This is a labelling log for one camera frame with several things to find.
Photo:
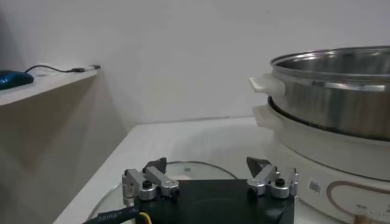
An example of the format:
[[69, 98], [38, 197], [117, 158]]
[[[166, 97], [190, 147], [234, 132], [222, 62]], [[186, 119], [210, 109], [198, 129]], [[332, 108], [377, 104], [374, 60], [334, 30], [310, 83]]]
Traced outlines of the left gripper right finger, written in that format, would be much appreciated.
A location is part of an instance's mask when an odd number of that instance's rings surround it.
[[277, 199], [297, 197], [299, 173], [296, 168], [279, 170], [268, 160], [253, 157], [247, 157], [246, 163], [252, 175], [247, 180], [247, 185], [257, 197], [267, 192]]

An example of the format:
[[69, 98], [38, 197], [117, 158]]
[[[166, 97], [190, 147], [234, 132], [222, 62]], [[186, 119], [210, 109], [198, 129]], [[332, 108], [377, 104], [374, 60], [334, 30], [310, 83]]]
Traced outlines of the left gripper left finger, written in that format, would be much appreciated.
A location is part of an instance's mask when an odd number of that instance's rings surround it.
[[122, 174], [122, 200], [129, 207], [135, 200], [154, 201], [157, 198], [176, 201], [180, 195], [177, 180], [165, 175], [166, 158], [149, 161], [141, 170], [126, 169]]

